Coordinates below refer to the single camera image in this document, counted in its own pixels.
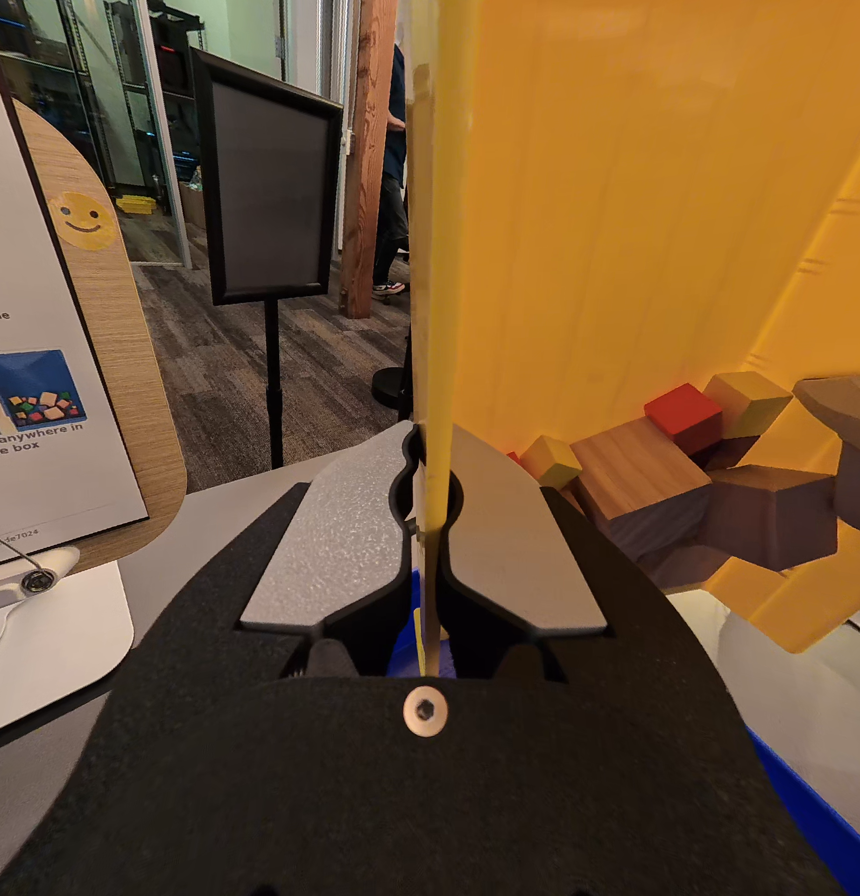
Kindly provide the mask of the yellow plastic box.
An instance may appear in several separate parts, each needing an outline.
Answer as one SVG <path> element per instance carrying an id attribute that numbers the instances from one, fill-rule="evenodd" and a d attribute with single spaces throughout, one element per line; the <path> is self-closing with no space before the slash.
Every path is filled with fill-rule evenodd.
<path id="1" fill-rule="evenodd" d="M 451 430 L 860 373 L 860 2 L 402 2 L 427 610 Z"/>

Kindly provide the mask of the pile of wooden cubes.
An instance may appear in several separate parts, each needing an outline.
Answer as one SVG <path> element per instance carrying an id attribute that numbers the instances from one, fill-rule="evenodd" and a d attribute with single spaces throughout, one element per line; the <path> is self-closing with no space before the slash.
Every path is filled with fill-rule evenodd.
<path id="1" fill-rule="evenodd" d="M 730 561 L 782 578 L 839 547 L 833 475 L 743 462 L 793 399 L 755 371 L 717 374 L 639 419 L 574 444 L 540 436 L 508 457 L 566 491 L 660 588 L 704 583 Z"/>

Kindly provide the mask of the black sign frame stand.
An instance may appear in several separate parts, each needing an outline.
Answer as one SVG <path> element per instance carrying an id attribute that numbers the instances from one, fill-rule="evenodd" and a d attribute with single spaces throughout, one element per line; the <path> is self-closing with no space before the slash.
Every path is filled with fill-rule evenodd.
<path id="1" fill-rule="evenodd" d="M 273 469 L 284 464 L 279 303 L 328 293 L 343 107 L 192 49 L 211 295 L 262 303 Z"/>

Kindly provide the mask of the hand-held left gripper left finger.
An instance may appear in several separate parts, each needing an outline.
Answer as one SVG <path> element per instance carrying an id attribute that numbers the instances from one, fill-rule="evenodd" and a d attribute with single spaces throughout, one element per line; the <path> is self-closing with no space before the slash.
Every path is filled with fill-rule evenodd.
<path id="1" fill-rule="evenodd" d="M 339 454 L 306 488 L 268 561 L 240 624 L 313 633 L 377 611 L 396 639 L 411 610 L 408 510 L 411 422 L 399 422 Z"/>

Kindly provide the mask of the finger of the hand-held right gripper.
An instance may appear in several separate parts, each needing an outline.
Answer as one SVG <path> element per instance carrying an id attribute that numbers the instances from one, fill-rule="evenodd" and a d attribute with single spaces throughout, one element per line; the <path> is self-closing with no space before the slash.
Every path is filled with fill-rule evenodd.
<path id="1" fill-rule="evenodd" d="M 841 441 L 834 508 L 841 521 L 860 531 L 860 375 L 802 379 L 793 394 Z"/>

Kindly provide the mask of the printed instruction sheet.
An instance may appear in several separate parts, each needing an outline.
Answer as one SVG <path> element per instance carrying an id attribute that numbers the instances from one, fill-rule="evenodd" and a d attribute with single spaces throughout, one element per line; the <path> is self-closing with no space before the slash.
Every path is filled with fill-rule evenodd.
<path id="1" fill-rule="evenodd" d="M 147 518 L 0 84 L 0 564 Z"/>

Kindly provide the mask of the tall black pole stand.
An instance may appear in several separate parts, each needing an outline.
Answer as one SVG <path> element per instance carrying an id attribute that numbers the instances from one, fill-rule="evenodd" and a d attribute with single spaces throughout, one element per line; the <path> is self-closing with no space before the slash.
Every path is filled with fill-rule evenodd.
<path id="1" fill-rule="evenodd" d="M 384 407 L 395 409 L 398 420 L 408 420 L 412 416 L 414 394 L 411 332 L 406 341 L 403 365 L 378 370 L 372 379 L 371 394 Z"/>

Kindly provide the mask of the yellow smiley sticker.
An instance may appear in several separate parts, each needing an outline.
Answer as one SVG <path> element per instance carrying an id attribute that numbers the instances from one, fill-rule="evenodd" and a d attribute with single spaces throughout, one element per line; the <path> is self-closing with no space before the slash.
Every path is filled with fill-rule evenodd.
<path id="1" fill-rule="evenodd" d="M 57 236 L 66 244 L 88 252 L 109 248 L 118 231 L 113 216 L 96 199 L 66 191 L 47 199 Z"/>

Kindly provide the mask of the blue plastic box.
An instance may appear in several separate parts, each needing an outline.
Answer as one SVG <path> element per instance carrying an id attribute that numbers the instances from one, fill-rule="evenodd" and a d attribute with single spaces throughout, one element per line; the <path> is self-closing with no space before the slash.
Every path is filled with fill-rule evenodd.
<path id="1" fill-rule="evenodd" d="M 411 571 L 410 597 L 413 620 L 405 624 L 397 637 L 387 666 L 387 678 L 416 678 L 424 669 L 419 621 L 420 574 L 416 569 Z M 773 789 L 806 841 L 846 893 L 860 895 L 860 832 L 757 731 L 748 727 L 747 733 Z"/>

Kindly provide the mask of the instruction sheet on stand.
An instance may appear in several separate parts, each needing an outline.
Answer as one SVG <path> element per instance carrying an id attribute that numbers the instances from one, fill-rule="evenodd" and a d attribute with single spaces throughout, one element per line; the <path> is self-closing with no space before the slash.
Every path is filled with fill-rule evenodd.
<path id="1" fill-rule="evenodd" d="M 163 380 L 115 213 L 93 170 L 66 139 L 11 100 L 33 178 L 47 199 L 96 199 L 117 239 L 88 252 L 55 232 L 88 340 L 148 518 L 0 564 L 0 730 L 113 672 L 133 643 L 118 561 L 173 521 L 187 477 Z"/>

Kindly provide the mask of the black shelving rack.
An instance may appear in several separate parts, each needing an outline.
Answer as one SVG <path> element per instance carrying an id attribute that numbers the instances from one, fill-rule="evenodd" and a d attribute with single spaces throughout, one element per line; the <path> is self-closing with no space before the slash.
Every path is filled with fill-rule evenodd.
<path id="1" fill-rule="evenodd" d="M 190 47 L 204 21 L 176 2 L 147 2 L 177 178 L 188 183 L 200 150 Z M 55 127 L 108 193 L 148 196 L 169 214 L 153 83 L 133 2 L 0 1 L 0 64 L 11 95 Z"/>

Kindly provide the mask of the wooden support post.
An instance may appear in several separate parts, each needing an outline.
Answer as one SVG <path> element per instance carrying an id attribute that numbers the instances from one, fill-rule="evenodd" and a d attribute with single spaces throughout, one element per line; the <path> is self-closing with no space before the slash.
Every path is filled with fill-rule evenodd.
<path id="1" fill-rule="evenodd" d="M 398 3 L 358 5 L 358 43 L 351 153 L 346 192 L 339 310 L 348 319 L 369 318 L 381 174 L 387 133 L 391 65 Z"/>

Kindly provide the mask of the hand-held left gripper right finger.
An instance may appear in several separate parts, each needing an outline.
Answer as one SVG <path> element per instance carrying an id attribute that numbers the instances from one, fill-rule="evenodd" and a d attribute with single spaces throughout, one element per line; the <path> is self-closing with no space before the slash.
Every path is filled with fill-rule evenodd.
<path id="1" fill-rule="evenodd" d="M 536 479 L 468 430 L 451 435 L 449 567 L 529 633 L 602 633 L 606 619 Z"/>

